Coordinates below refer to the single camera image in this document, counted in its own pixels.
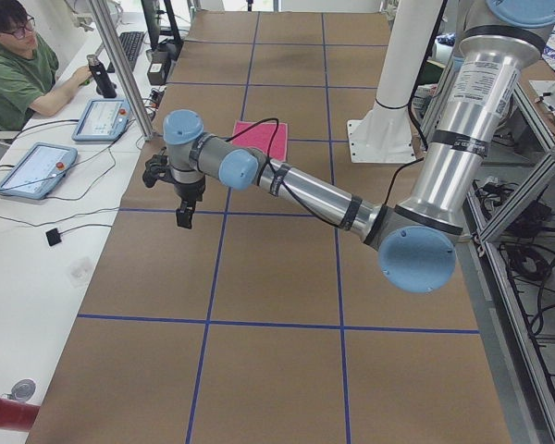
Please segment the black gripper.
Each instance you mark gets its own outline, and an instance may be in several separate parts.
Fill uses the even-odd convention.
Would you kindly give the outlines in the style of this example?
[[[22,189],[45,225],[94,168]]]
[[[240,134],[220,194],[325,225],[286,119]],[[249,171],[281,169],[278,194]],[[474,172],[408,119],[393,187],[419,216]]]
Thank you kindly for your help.
[[[201,202],[205,192],[205,177],[199,171],[185,166],[174,166],[166,149],[154,154],[145,162],[142,181],[147,188],[152,188],[157,181],[170,183],[175,193],[182,200],[176,210],[177,226],[192,228],[195,206],[191,202]]]

